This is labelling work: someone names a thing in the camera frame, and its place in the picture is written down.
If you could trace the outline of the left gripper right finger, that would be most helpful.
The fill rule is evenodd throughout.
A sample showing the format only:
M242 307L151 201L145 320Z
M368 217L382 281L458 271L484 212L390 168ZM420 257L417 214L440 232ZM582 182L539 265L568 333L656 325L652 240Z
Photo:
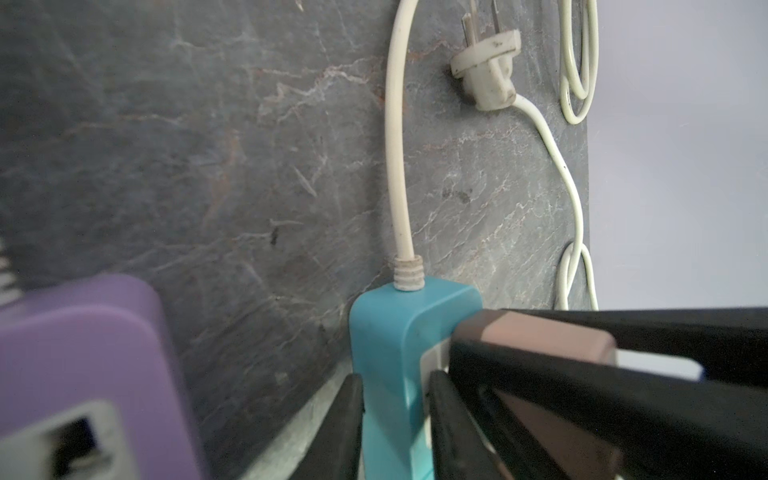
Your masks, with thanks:
M448 374L431 372L428 386L434 477L503 479Z

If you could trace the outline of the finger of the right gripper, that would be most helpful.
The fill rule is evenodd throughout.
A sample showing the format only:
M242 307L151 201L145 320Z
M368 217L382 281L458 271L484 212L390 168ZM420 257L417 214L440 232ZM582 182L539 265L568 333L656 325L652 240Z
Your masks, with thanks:
M589 401L609 442L668 479L764 479L767 392L614 367Z
M525 313L607 331L623 349L690 358L712 380L767 385L765 307Z

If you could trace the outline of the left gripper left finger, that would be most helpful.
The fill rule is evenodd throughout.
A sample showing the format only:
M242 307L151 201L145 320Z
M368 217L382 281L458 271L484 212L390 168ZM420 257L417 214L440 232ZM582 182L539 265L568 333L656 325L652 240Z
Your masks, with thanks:
M360 374L345 377L291 480L355 480L361 458L364 415Z

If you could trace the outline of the teal power strip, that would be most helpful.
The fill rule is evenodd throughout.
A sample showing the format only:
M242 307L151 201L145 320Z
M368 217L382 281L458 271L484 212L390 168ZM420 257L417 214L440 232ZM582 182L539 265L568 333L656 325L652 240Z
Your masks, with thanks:
M349 332L353 369L363 379L366 478L433 478L422 359L482 307L475 287L434 277L418 291L386 284L353 303Z

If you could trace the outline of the purple power strip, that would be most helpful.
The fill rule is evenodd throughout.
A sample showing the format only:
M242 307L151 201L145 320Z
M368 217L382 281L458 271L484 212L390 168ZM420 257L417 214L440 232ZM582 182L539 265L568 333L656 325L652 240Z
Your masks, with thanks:
M209 475L161 299L99 275L1 289L5 479Z

